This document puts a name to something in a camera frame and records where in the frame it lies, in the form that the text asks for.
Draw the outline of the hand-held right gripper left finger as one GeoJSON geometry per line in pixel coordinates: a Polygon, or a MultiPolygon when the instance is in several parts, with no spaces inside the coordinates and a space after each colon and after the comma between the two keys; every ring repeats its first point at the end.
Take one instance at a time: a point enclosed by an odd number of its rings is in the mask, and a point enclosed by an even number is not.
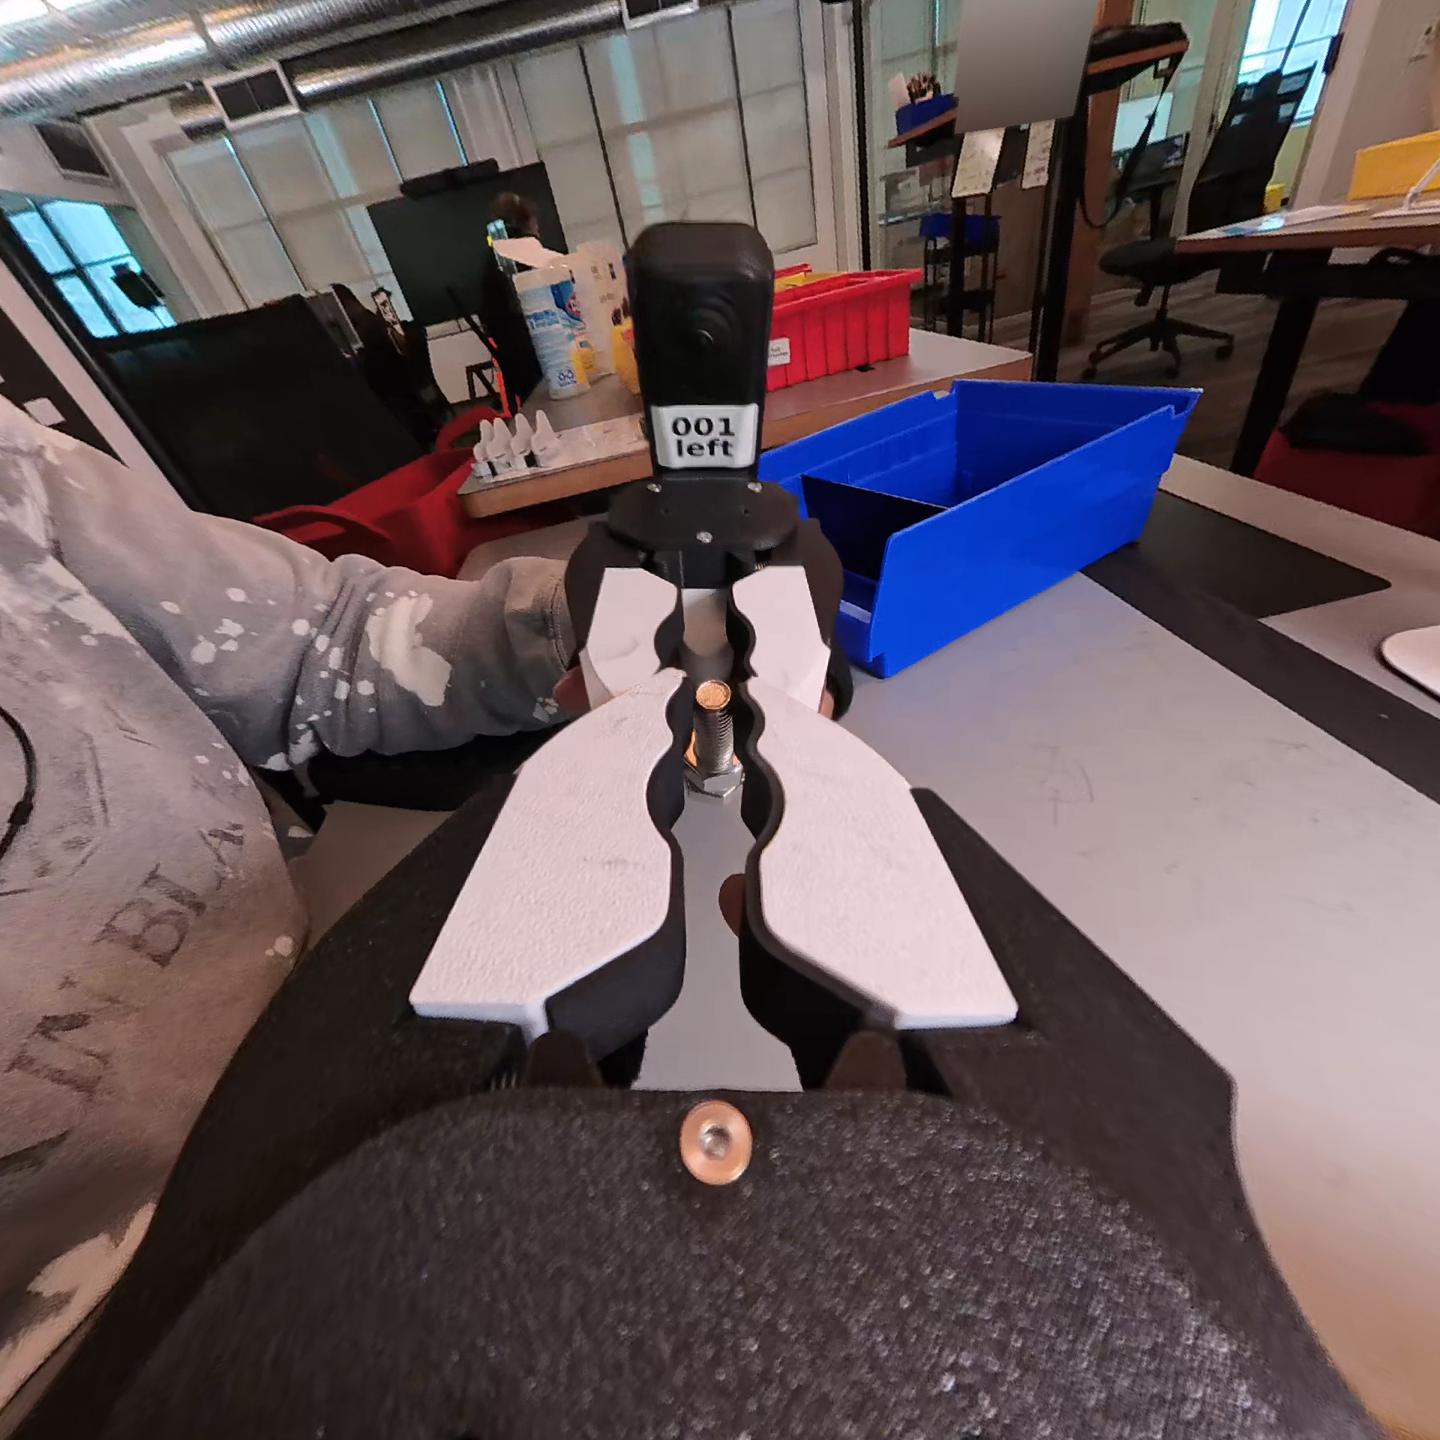
{"type": "Polygon", "coordinates": [[[409,992],[417,1014],[616,1052],[674,1006],[690,719],[690,680],[662,670],[520,767],[409,992]]]}

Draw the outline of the black floor lamp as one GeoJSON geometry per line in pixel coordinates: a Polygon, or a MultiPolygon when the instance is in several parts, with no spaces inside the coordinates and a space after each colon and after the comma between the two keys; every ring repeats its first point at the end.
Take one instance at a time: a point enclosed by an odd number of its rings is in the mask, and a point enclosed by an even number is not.
{"type": "Polygon", "coordinates": [[[873,267],[871,3],[820,3],[823,128],[830,154],[835,258],[873,267]]]}

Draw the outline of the small yellow bin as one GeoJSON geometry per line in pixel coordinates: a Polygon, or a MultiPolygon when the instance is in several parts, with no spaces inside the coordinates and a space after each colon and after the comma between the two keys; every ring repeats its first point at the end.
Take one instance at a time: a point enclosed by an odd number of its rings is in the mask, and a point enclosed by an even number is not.
{"type": "Polygon", "coordinates": [[[1360,149],[1346,198],[1370,202],[1410,191],[1437,191],[1439,131],[1387,140],[1360,149]]]}

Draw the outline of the black office chair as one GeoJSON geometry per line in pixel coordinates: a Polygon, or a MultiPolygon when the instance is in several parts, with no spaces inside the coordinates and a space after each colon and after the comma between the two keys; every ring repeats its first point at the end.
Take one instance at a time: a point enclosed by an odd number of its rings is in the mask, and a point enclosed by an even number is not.
{"type": "MultiPolygon", "coordinates": [[[[1315,65],[1274,70],[1237,87],[1192,190],[1189,231],[1228,226],[1264,212],[1276,159],[1314,73],[1315,65]]],[[[1137,344],[1147,344],[1153,353],[1166,353],[1168,375],[1177,378],[1183,361],[1180,339],[1185,335],[1216,341],[1221,361],[1233,356],[1237,339],[1231,332],[1171,313],[1173,289],[1219,265],[1206,257],[1180,255],[1177,245],[1175,236],[1151,236],[1103,251],[1103,272],[1139,284],[1139,306],[1146,306],[1154,294],[1159,294],[1159,301],[1147,322],[1110,335],[1089,353],[1082,370],[1086,382],[1096,377],[1103,361],[1137,344]]]]}

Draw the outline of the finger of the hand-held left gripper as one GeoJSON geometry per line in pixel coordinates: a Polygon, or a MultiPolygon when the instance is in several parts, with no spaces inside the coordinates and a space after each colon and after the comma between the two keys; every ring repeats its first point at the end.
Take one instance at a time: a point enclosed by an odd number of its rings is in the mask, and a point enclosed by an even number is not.
{"type": "Polygon", "coordinates": [[[580,649],[587,701],[606,704],[679,668],[681,589],[640,567],[606,567],[580,649]]]}
{"type": "Polygon", "coordinates": [[[811,581],[801,563],[769,563],[734,581],[729,610],[739,625],[746,680],[760,680],[806,711],[822,711],[832,646],[823,637],[811,581]]]}

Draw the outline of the person's left hand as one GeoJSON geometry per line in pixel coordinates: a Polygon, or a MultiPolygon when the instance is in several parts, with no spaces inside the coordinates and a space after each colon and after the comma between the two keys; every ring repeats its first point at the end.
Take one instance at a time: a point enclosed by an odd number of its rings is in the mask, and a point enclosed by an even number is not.
{"type": "MultiPolygon", "coordinates": [[[[590,709],[587,680],[580,665],[568,668],[568,673],[556,683],[553,697],[570,714],[590,709]]],[[[726,877],[717,893],[717,906],[733,934],[739,937],[745,920],[745,874],[736,872],[726,877]]]]}

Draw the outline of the red plastic crate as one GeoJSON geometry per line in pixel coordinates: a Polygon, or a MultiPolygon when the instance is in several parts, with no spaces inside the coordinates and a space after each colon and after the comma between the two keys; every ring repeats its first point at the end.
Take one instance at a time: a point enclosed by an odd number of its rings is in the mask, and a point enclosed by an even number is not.
{"type": "Polygon", "coordinates": [[[909,354],[913,287],[921,279],[921,269],[786,269],[775,281],[767,389],[782,390],[909,354]]]}

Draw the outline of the red ottoman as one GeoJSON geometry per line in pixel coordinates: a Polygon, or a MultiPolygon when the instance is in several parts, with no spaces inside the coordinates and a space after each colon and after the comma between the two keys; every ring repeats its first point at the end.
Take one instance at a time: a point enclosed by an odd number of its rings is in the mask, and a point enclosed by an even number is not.
{"type": "Polygon", "coordinates": [[[1439,406],[1322,392],[1279,425],[1254,467],[1276,490],[1439,536],[1439,406]]]}

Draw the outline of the large black panel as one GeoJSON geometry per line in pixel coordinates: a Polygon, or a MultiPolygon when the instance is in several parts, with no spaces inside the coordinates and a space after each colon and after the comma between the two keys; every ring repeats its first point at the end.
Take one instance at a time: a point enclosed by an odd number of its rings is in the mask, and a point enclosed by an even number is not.
{"type": "Polygon", "coordinates": [[[194,509],[325,507],[422,457],[311,303],[97,341],[157,462],[194,509]]]}

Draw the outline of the red tote bag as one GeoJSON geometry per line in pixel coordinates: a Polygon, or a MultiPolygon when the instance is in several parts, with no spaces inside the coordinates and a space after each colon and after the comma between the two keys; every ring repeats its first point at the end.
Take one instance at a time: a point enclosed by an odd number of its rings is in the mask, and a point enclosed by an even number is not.
{"type": "Polygon", "coordinates": [[[474,467],[472,450],[460,440],[479,440],[496,418],[498,411],[474,406],[443,426],[431,454],[330,505],[292,505],[258,515],[256,524],[330,558],[361,553],[390,567],[455,579],[475,548],[525,529],[505,517],[470,515],[460,498],[474,467]]]}

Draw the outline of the black monitor on stand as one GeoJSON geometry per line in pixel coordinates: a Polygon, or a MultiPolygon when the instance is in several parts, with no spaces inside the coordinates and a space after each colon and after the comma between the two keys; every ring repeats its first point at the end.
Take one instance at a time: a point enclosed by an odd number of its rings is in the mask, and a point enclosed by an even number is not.
{"type": "Polygon", "coordinates": [[[542,161],[482,173],[477,167],[431,174],[390,200],[366,209],[410,317],[439,325],[486,317],[505,299],[491,226],[503,222],[501,200],[515,195],[534,212],[544,250],[563,255],[565,234],[549,169],[542,161]]]}

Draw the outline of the blue plastic bin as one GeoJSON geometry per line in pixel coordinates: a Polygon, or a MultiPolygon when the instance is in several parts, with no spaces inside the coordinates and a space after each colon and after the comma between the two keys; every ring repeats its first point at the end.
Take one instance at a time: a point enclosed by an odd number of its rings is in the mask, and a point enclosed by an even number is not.
{"type": "Polygon", "coordinates": [[[889,541],[880,584],[846,569],[839,644],[889,678],[1135,543],[1201,399],[1190,387],[957,380],[767,450],[801,476],[945,505],[889,541]]]}

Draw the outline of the wooden support post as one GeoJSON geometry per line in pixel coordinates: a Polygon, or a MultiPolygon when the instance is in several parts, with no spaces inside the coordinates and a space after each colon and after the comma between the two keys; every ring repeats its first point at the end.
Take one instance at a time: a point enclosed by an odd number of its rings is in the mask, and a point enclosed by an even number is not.
{"type": "Polygon", "coordinates": [[[1086,109],[1086,188],[1077,229],[1098,234],[1105,226],[1115,176],[1115,128],[1125,80],[1115,73],[1091,82],[1086,109]]]}

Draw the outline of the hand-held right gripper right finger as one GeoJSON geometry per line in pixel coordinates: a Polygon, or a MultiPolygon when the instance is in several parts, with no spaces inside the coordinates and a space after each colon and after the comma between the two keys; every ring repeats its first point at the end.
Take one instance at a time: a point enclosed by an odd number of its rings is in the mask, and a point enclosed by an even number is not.
{"type": "Polygon", "coordinates": [[[859,1026],[1007,1026],[1019,1001],[909,781],[818,709],[743,683],[741,983],[794,1052],[859,1026]]]}

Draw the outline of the silver hex bolt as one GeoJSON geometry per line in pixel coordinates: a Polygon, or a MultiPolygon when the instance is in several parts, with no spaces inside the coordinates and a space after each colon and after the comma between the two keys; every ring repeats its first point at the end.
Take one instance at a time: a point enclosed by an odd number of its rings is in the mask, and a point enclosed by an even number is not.
{"type": "MultiPolygon", "coordinates": [[[[733,689],[722,678],[712,677],[703,680],[697,687],[693,730],[685,759],[688,755],[693,759],[693,762],[707,769],[721,769],[722,766],[727,766],[731,759],[739,761],[734,747],[733,730],[733,689]]],[[[726,800],[731,795],[702,797],[726,800]]]]}

